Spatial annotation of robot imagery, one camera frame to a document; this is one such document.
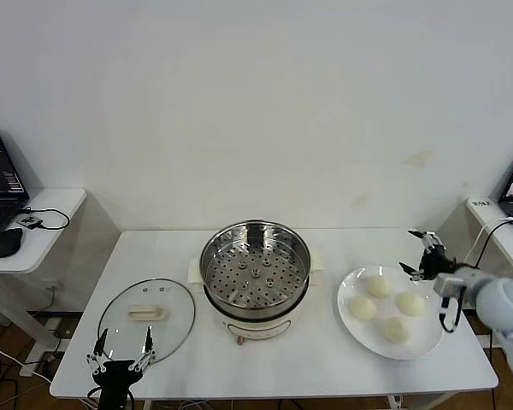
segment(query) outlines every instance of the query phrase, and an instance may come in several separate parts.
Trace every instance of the robotic arm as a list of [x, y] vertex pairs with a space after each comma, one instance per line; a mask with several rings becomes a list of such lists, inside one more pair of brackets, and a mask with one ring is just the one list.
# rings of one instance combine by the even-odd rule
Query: robotic arm
[[[446, 332], [456, 330], [463, 303], [475, 308], [504, 348], [513, 371], [513, 279], [498, 278], [464, 263], [446, 258], [445, 246], [433, 232], [409, 231], [422, 240], [425, 250], [418, 270], [399, 262], [410, 280], [435, 280], [433, 290], [443, 298], [439, 321]], [[457, 316], [448, 326], [446, 312], [450, 300], [457, 299]]]
[[143, 353], [138, 360], [105, 360], [106, 355], [103, 358], [108, 329], [105, 329], [98, 338], [93, 353], [86, 356], [93, 380], [99, 386], [92, 389], [87, 396], [101, 390], [98, 410], [125, 410], [127, 395], [133, 404], [134, 400], [129, 387], [143, 377], [143, 373], [156, 358], [151, 329], [152, 326], [149, 326], [146, 331]]

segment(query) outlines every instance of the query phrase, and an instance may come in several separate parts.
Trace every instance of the electrical outlet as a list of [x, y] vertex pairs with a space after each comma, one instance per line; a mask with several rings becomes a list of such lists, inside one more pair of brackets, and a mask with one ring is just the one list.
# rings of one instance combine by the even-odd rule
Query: electrical outlet
[[47, 290], [51, 290], [52, 288], [55, 288], [55, 290], [62, 290], [62, 283], [59, 282], [57, 279], [41, 278], [40, 283], [44, 284], [44, 287]]

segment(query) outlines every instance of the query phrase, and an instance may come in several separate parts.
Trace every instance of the steamed bun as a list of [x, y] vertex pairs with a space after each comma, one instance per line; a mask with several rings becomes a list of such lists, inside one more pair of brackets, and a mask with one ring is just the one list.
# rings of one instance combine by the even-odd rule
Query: steamed bun
[[372, 276], [367, 279], [367, 291], [375, 297], [386, 297], [391, 293], [390, 283], [383, 276]]
[[399, 293], [395, 303], [401, 312], [409, 316], [422, 316], [426, 312], [426, 301], [415, 292]]
[[403, 343], [410, 338], [410, 328], [400, 318], [389, 318], [382, 323], [382, 335], [391, 343]]
[[359, 320], [371, 320], [376, 316], [376, 305], [366, 296], [357, 295], [350, 300], [350, 312]]

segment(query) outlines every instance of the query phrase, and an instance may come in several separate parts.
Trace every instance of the white wall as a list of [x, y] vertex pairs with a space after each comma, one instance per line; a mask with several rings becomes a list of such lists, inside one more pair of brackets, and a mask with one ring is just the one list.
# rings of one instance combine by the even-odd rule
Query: white wall
[[513, 161], [513, 1], [1, 0], [0, 129], [121, 230], [434, 229]]

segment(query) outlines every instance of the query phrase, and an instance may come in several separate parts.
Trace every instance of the computer mouse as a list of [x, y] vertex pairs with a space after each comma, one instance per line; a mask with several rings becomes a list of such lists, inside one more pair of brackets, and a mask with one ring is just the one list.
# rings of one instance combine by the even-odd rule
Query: computer mouse
[[21, 228], [7, 229], [0, 232], [0, 258], [13, 255], [21, 247], [21, 237], [23, 230]]

